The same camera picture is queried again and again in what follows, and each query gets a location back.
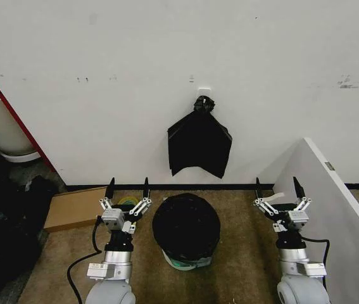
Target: white partition board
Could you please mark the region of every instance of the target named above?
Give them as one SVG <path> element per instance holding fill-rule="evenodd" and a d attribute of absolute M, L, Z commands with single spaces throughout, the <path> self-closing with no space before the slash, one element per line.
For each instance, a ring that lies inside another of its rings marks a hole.
<path fill-rule="evenodd" d="M 293 176 L 298 178 L 306 196 L 313 200 L 307 209 L 310 221 L 301 234 L 331 242 L 327 259 L 331 302 L 359 303 L 359 203 L 326 162 L 314 142 L 304 138 L 280 174 L 274 191 L 284 192 L 285 200 L 294 201 Z M 325 244 L 306 243 L 310 259 L 321 261 Z"/>

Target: small label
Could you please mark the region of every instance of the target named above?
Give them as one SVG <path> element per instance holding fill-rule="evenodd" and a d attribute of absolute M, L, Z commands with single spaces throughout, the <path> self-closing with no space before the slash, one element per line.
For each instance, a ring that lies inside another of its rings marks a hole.
<path fill-rule="evenodd" d="M 331 165 L 331 163 L 329 161 L 326 161 L 325 164 L 327 165 L 327 167 L 331 170 L 331 171 L 335 171 L 336 169 L 334 169 L 334 167 Z"/>

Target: black bag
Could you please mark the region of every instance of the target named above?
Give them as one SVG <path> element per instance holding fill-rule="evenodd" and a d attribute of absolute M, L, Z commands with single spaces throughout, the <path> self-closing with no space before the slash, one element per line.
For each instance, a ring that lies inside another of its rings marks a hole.
<path fill-rule="evenodd" d="M 178 261 L 211 257 L 220 239 L 220 220 L 203 198 L 184 193 L 167 198 L 153 219 L 154 238 Z"/>
<path fill-rule="evenodd" d="M 200 96 L 194 111 L 168 129 L 169 166 L 174 176 L 187 167 L 201 167 L 222 178 L 229 160 L 232 138 L 211 115 L 215 103 Z"/>

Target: black cable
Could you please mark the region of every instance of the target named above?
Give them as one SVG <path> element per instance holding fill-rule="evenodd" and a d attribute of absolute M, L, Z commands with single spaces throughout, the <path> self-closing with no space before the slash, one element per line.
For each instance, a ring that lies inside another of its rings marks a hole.
<path fill-rule="evenodd" d="M 330 240 L 329 239 L 309 239 L 304 236 L 302 236 L 301 239 L 304 239 L 305 241 L 313 242 L 313 243 L 327 243 L 327 245 L 325 246 L 325 251 L 324 251 L 324 256 L 323 256 L 323 264 L 325 267 L 325 263 L 327 262 L 327 255 L 329 254 L 329 250 L 330 250 Z M 327 290 L 327 285 L 325 284 L 325 276 L 323 276 L 323 286 L 324 286 L 325 290 Z"/>
<path fill-rule="evenodd" d="M 75 296 L 77 296 L 78 299 L 78 303 L 82 304 L 82 299 L 80 297 L 79 291 L 77 289 L 77 287 L 75 286 L 75 284 L 72 281 L 72 277 L 71 277 L 71 269 L 72 267 L 74 267 L 76 264 L 78 264 L 79 262 L 86 260 L 87 258 L 91 258 L 94 257 L 95 255 L 100 254 L 102 251 L 96 246 L 96 231 L 98 229 L 99 224 L 102 222 L 102 218 L 100 216 L 98 216 L 96 218 L 96 222 L 95 222 L 95 226 L 93 227 L 92 230 L 92 245 L 93 248 L 95 249 L 94 253 L 91 253 L 90 255 L 86 255 L 83 258 L 79 258 L 78 260 L 76 260 L 75 262 L 73 262 L 69 267 L 68 270 L 66 271 L 66 278 L 68 279 L 68 282 L 71 285 L 71 288 L 73 289 L 73 292 L 75 293 Z"/>

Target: brown carpet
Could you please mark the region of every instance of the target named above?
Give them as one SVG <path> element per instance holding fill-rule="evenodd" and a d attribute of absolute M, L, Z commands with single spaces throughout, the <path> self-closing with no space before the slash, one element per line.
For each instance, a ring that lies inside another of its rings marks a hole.
<path fill-rule="evenodd" d="M 153 191 L 153 206 L 139 221 L 133 240 L 130 284 L 137 303 L 278 303 L 276 285 L 281 273 L 274 244 L 276 236 L 271 221 L 252 207 L 254 192 L 190 192 L 206 199 L 221 221 L 213 263 L 188 272 L 175 270 L 166 263 L 154 240 L 151 221 L 164 197 L 183 191 Z M 127 195 L 139 197 L 141 193 L 117 191 L 115 201 Z M 92 227 L 83 227 L 51 233 L 19 303 L 77 303 L 66 270 L 74 260 L 93 252 L 91 231 Z M 103 249 L 108 240 L 106 229 L 100 226 L 98 246 Z M 103 253 L 78 264 L 72 271 L 83 300 L 94 284 L 86 278 L 88 263 L 102 259 Z"/>

